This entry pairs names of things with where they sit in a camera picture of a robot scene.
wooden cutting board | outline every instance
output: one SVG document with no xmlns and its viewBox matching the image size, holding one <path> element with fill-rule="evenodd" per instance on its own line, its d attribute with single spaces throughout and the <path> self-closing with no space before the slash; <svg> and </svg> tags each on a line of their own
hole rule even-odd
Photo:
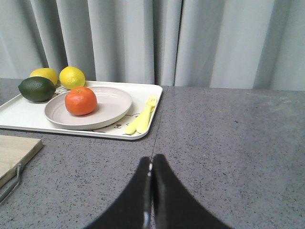
<svg viewBox="0 0 305 229">
<path fill-rule="evenodd" d="M 36 138 L 0 135 L 0 187 L 17 173 L 17 164 L 26 165 L 43 147 Z"/>
</svg>

plastic fork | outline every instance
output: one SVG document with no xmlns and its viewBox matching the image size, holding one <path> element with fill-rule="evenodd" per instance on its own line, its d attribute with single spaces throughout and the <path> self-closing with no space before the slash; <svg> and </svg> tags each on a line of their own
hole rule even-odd
<svg viewBox="0 0 305 229">
<path fill-rule="evenodd" d="M 157 96 L 152 94 L 149 96 L 146 107 L 144 111 L 141 113 L 141 118 L 136 127 L 136 131 L 140 134 L 144 133 L 147 130 L 149 120 L 151 117 L 151 109 L 157 105 Z"/>
</svg>

curtain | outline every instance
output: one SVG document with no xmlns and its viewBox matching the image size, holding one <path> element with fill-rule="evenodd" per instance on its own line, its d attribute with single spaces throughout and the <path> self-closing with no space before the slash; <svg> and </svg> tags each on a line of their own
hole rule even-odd
<svg viewBox="0 0 305 229">
<path fill-rule="evenodd" d="M 305 90 L 303 0 L 0 0 L 0 77 Z"/>
</svg>

plate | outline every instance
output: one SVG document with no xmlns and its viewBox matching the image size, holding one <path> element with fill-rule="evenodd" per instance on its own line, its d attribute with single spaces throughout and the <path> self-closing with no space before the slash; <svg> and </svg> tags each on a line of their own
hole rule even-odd
<svg viewBox="0 0 305 229">
<path fill-rule="evenodd" d="M 69 130 L 94 130 L 108 126 L 124 117 L 132 105 L 132 97 L 121 89 L 90 87 L 97 98 L 97 108 L 87 115 L 75 116 L 65 106 L 66 93 L 52 98 L 44 114 L 54 125 Z"/>
</svg>

table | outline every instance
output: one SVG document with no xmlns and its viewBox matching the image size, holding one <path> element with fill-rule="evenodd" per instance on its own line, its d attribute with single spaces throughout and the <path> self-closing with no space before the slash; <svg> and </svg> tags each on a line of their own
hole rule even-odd
<svg viewBox="0 0 305 229">
<path fill-rule="evenodd" d="M 0 79 L 0 104 L 20 82 Z M 140 158 L 158 153 L 232 228 L 305 224 L 305 92 L 164 86 L 150 132 L 136 141 L 0 134 L 44 144 L 0 205 L 0 228 L 83 228 L 119 196 Z"/>
</svg>

